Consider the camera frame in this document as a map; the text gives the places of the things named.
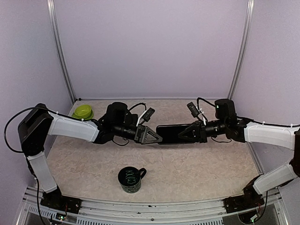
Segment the black phone case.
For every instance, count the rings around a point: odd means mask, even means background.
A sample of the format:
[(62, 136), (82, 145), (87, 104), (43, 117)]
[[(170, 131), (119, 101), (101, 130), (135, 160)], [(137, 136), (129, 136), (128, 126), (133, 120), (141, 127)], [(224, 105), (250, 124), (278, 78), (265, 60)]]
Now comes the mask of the black phone case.
[(172, 144), (190, 144), (193, 141), (188, 141), (178, 137), (178, 134), (189, 127), (189, 124), (173, 124), (173, 125), (160, 125), (156, 127), (156, 133), (162, 137), (159, 145), (172, 145)]

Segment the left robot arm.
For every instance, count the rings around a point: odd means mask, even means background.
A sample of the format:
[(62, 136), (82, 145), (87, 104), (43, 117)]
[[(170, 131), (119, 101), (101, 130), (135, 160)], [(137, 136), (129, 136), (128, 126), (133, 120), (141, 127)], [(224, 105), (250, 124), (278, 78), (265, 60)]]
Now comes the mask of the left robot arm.
[(150, 108), (138, 117), (122, 102), (108, 105), (100, 119), (81, 120), (49, 110), (45, 104), (37, 104), (18, 126), (21, 149), (30, 169), (39, 182), (47, 200), (53, 207), (62, 208), (66, 199), (57, 190), (58, 185), (48, 167), (44, 154), (44, 143), (49, 135), (82, 139), (94, 144), (105, 144), (115, 136), (139, 144), (162, 142), (162, 137), (148, 126), (139, 123), (148, 121), (154, 109)]

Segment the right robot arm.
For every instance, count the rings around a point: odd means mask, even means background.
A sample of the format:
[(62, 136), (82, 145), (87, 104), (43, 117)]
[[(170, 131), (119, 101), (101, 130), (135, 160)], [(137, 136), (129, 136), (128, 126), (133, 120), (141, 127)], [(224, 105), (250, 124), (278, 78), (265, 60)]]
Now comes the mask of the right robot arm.
[(283, 186), (300, 176), (300, 127), (299, 125), (278, 125), (257, 122), (236, 114), (234, 102), (218, 99), (213, 103), (215, 121), (205, 117), (198, 119), (178, 133), (180, 139), (189, 142), (206, 143), (209, 137), (224, 134), (227, 139), (240, 143), (264, 143), (287, 148), (294, 152), (290, 162), (254, 178), (243, 189), (240, 204), (250, 208), (258, 200), (258, 195), (270, 189)]

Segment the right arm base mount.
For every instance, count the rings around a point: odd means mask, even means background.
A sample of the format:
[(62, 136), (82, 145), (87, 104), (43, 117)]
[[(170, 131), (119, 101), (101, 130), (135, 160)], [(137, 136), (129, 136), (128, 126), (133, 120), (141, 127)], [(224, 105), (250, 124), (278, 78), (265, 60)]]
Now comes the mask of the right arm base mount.
[(248, 210), (265, 204), (262, 195), (252, 192), (246, 192), (242, 195), (225, 198), (223, 202), (226, 213)]

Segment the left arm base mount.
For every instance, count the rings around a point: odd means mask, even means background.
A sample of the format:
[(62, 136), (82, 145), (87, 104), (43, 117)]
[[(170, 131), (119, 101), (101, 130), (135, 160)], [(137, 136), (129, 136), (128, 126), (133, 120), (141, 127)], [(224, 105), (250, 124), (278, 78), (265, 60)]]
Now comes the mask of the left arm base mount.
[(40, 204), (54, 210), (64, 211), (66, 213), (78, 214), (82, 200), (69, 197), (60, 193), (43, 193)]

